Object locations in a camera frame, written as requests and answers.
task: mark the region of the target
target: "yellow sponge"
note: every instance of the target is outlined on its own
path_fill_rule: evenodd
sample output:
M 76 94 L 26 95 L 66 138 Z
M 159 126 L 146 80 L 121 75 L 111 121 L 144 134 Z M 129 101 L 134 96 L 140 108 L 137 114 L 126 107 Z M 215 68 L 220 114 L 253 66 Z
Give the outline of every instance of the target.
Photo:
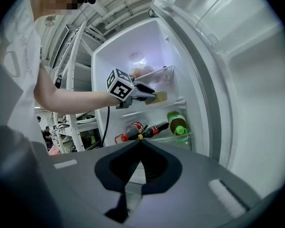
M 163 101 L 166 101 L 168 99 L 167 98 L 167 92 L 165 92 L 165 91 L 160 91 L 160 92 L 157 92 L 157 93 L 154 93 L 154 94 L 156 95 L 155 100 L 153 100 L 153 101 L 145 101 L 146 105 L 163 102 Z

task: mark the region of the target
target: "black cable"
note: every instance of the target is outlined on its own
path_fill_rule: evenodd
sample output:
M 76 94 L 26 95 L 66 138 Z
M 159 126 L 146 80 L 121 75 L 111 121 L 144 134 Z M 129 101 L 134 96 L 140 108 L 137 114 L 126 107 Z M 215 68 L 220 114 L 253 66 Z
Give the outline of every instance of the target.
M 101 141 L 100 148 L 102 148 L 102 147 L 104 146 L 106 131 L 108 130 L 108 126 L 109 126 L 109 119 L 110 119 L 110 107 L 108 106 L 108 116 L 107 116 L 107 118 L 106 118 L 105 131 L 104 131 L 103 139 L 102 139 L 102 141 Z
M 86 17 L 86 19 L 87 19 L 87 22 L 89 21 L 89 19 L 87 18 L 87 16 L 86 16 L 86 14 L 82 11 L 82 9 L 81 8 L 79 8 L 80 10 L 81 10 L 81 12 L 83 13 L 83 15 Z

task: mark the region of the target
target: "bottle label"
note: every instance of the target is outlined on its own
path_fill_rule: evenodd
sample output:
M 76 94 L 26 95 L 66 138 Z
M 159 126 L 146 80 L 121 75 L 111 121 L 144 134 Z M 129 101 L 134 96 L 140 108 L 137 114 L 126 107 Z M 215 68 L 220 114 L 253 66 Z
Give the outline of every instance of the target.
M 139 131 L 139 134 L 143 133 L 143 125 L 139 122 L 134 122 L 132 123 L 131 125 L 135 126 L 138 131 Z
M 157 126 L 152 126 L 151 129 L 153 131 L 153 136 L 155 136 L 155 135 L 160 133 L 160 131 L 158 130 Z
M 186 121 L 185 117 L 183 117 L 181 114 L 171 114 L 168 116 L 169 124 L 171 125 L 171 122 L 175 119 L 182 119 L 182 120 Z

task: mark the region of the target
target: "yellow-green bottle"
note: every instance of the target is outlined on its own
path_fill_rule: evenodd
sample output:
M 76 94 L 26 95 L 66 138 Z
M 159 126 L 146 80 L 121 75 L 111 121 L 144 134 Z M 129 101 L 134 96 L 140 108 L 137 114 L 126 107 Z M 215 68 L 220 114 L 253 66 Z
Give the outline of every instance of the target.
M 180 113 L 174 111 L 168 113 L 168 121 L 170 125 L 170 130 L 175 136 L 176 142 L 182 142 L 189 139 L 189 134 L 187 131 L 187 122 L 184 116 Z M 182 139 L 177 139 L 176 136 L 184 135 L 185 137 Z

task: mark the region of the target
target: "black-and-white marker cube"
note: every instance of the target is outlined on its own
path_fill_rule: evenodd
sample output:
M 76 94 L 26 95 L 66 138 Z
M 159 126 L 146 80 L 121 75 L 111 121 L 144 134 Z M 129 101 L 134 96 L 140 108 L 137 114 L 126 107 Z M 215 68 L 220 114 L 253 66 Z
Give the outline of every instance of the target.
M 114 68 L 106 80 L 107 92 L 114 97 L 125 101 L 135 89 L 129 75 Z

